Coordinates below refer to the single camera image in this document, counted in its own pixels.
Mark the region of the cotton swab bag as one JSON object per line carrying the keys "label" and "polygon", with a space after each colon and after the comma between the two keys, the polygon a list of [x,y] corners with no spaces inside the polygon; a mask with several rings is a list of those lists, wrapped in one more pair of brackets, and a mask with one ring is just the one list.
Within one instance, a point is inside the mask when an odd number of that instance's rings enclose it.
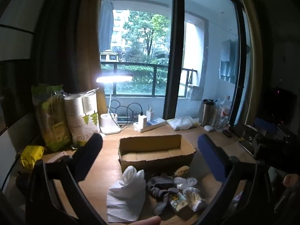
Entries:
{"label": "cotton swab bag", "polygon": [[195,187],[188,187],[183,190],[183,195],[188,202],[188,207],[193,211],[199,211],[207,206],[206,200]]}

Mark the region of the cartoon tissue pack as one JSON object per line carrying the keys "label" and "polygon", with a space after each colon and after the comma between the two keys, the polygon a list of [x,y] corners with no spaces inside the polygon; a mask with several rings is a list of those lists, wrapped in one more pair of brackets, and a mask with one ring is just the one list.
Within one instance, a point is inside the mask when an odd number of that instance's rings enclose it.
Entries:
{"label": "cartoon tissue pack", "polygon": [[175,213],[180,212],[182,209],[188,206],[187,199],[180,192],[171,193],[169,195],[169,203]]}

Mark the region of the grey dotted glove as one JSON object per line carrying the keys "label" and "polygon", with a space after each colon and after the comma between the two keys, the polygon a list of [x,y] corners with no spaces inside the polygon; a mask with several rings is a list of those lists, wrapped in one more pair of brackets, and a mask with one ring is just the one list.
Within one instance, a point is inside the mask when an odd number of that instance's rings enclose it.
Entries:
{"label": "grey dotted glove", "polygon": [[177,194],[179,190],[174,184],[174,179],[171,176],[155,176],[147,183],[146,188],[148,193],[157,201],[153,209],[153,215],[160,216],[167,206],[169,196]]}

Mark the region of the white towel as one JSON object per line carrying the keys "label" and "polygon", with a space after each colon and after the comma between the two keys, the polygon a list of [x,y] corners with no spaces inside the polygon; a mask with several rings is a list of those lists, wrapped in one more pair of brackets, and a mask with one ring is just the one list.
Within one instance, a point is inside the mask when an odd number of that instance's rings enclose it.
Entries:
{"label": "white towel", "polygon": [[144,170],[128,166],[120,180],[107,192],[107,218],[110,223],[138,221],[146,199]]}

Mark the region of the yellow packet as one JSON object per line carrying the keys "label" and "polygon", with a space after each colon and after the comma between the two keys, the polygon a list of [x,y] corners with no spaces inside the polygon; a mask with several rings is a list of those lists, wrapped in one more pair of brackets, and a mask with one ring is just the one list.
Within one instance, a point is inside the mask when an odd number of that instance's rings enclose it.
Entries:
{"label": "yellow packet", "polygon": [[45,148],[37,145],[27,145],[20,155],[20,163],[22,166],[32,171],[36,162],[42,159]]}

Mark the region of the pink folding knife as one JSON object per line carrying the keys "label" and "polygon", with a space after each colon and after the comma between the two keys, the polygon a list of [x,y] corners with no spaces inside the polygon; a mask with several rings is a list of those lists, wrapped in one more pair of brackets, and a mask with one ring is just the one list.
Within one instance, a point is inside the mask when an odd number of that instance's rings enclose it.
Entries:
{"label": "pink folding knife", "polygon": [[65,151],[60,152],[59,154],[55,155],[54,157],[50,158],[47,163],[55,163],[57,161],[60,161],[63,157],[67,156],[67,153]]}

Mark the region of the clear water bottle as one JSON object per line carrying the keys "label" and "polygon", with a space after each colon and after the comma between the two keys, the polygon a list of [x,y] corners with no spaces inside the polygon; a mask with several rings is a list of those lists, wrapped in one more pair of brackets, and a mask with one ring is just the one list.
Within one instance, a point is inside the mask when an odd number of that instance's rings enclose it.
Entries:
{"label": "clear water bottle", "polygon": [[215,126],[217,132],[222,132],[225,130],[228,123],[230,110],[230,96],[226,95],[224,101],[220,104],[220,108],[218,111],[218,121]]}

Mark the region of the steel travel mug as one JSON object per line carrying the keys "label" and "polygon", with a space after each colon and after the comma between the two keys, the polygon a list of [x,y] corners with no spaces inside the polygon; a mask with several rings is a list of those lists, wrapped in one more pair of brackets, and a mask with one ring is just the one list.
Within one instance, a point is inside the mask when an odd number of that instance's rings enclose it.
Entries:
{"label": "steel travel mug", "polygon": [[202,110],[201,125],[203,127],[209,124],[213,114],[214,107],[215,107],[215,102],[213,99],[204,99],[202,101],[203,110]]}

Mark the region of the paper cup package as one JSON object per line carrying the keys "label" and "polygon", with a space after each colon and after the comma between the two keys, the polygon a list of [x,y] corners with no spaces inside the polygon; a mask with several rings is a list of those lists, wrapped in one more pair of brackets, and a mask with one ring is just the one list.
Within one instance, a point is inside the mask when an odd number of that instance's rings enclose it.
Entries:
{"label": "paper cup package", "polygon": [[64,95],[64,107],[72,135],[72,147],[80,148],[93,134],[100,132],[96,90]]}

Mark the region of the green plastic bag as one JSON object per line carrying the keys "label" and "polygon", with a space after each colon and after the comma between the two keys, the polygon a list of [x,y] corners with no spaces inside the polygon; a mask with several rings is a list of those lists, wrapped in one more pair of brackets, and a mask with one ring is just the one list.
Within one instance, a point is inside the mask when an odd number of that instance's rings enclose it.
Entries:
{"label": "green plastic bag", "polygon": [[57,152],[72,140],[65,112],[63,86],[39,84],[31,87],[31,93],[45,146]]}

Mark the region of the small white charger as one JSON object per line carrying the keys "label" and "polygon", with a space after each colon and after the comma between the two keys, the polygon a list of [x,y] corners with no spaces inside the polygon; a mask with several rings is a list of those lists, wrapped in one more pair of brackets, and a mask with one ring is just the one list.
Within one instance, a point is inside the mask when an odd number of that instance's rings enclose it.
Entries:
{"label": "small white charger", "polygon": [[151,105],[148,105],[148,109],[146,111],[147,121],[152,121],[154,119],[154,112]]}

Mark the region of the large white charger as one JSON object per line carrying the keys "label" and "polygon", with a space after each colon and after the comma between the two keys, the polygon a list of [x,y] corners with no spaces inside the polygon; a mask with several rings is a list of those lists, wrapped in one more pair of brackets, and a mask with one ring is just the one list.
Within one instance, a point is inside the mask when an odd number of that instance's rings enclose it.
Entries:
{"label": "large white charger", "polygon": [[147,126],[147,116],[146,115],[138,115],[138,127],[143,129]]}

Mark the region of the hanging blue towel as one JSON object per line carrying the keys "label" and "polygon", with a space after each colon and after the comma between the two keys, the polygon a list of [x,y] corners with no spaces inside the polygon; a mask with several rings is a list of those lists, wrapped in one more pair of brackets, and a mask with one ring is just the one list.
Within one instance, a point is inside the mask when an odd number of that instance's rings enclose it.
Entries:
{"label": "hanging blue towel", "polygon": [[235,84],[237,77],[239,44],[237,41],[226,40],[221,44],[219,78]]}

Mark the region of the brown curtain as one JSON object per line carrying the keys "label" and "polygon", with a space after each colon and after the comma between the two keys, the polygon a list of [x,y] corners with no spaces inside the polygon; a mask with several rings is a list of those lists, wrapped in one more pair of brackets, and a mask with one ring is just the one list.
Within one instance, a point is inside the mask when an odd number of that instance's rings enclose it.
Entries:
{"label": "brown curtain", "polygon": [[101,74],[101,0],[45,0],[31,47],[31,83],[62,85],[77,94],[96,90],[98,113],[107,112]]}

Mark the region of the black balcony railing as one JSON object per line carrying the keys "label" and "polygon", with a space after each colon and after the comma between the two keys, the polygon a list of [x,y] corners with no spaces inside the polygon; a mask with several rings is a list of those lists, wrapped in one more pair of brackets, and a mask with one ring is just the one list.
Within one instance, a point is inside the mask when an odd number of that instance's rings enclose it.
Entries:
{"label": "black balcony railing", "polygon": [[164,97],[167,88],[168,66],[134,62],[101,62],[105,73],[132,76],[127,82],[105,85],[105,94],[112,92],[115,97]]}

